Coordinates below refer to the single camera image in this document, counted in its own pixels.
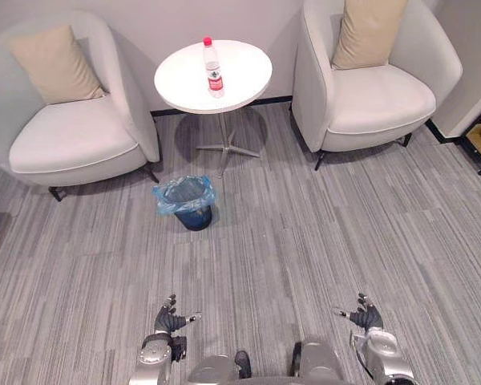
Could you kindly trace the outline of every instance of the armchair seat cushion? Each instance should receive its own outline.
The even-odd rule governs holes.
[[[334,71],[333,83],[331,133],[398,129],[423,120],[436,108],[435,95],[426,84],[391,65]]]
[[[137,146],[107,95],[41,109],[14,141],[9,161],[16,173],[61,172],[113,159]]]

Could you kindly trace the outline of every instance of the beige cushion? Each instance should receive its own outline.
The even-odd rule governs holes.
[[[388,63],[407,0],[346,0],[333,68]]]
[[[137,146],[107,95],[44,107],[14,141],[9,162],[16,173],[58,172],[111,160]]]
[[[70,26],[14,38],[9,48],[48,104],[105,95]]]
[[[426,84],[392,65],[335,71],[330,132],[362,134],[398,128],[435,111]]]

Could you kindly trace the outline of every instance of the table base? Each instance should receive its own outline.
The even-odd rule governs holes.
[[[260,158],[260,154],[246,150],[245,148],[240,148],[233,145],[233,138],[235,138],[236,129],[234,128],[230,135],[226,134],[226,119],[224,117],[224,113],[219,114],[219,121],[221,126],[221,135],[223,136],[223,144],[211,144],[206,146],[198,146],[196,149],[198,150],[209,150],[209,151],[222,151],[221,159],[219,163],[219,172],[217,173],[217,177],[221,178],[223,176],[224,169],[226,168],[226,164],[228,162],[228,154],[230,152],[235,152],[236,154],[246,155],[246,156],[253,156],[256,158]]]

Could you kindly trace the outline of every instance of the white round table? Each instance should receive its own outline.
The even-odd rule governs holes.
[[[162,99],[171,107],[192,114],[220,114],[223,144],[197,147],[222,151],[218,176],[226,167],[230,152],[256,156],[256,152],[233,145],[235,130],[228,135],[224,112],[236,110],[254,101],[269,85],[273,65],[255,46],[233,40],[214,40],[223,77],[224,95],[215,98],[208,91],[203,59],[203,43],[185,47],[167,57],[157,68],[154,83]]]

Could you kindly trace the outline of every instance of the water bottle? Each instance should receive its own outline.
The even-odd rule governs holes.
[[[203,39],[203,58],[208,76],[208,89],[212,96],[220,98],[224,95],[223,78],[219,67],[216,48],[212,45],[212,39],[208,36]]]

